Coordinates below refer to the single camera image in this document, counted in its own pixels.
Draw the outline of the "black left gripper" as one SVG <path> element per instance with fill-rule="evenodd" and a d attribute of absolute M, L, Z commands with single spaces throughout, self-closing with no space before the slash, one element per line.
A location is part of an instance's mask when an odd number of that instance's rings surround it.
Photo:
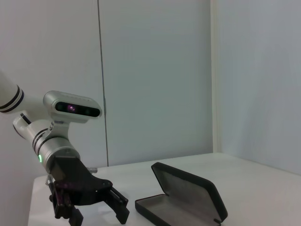
<path fill-rule="evenodd" d="M 82 224 L 83 216 L 75 206 L 104 202 L 115 212 L 121 224 L 127 222 L 130 213 L 128 199 L 112 187 L 111 181 L 93 176 L 80 159 L 55 157 L 50 173 L 55 181 L 48 184 L 49 200 L 56 219 Z"/>

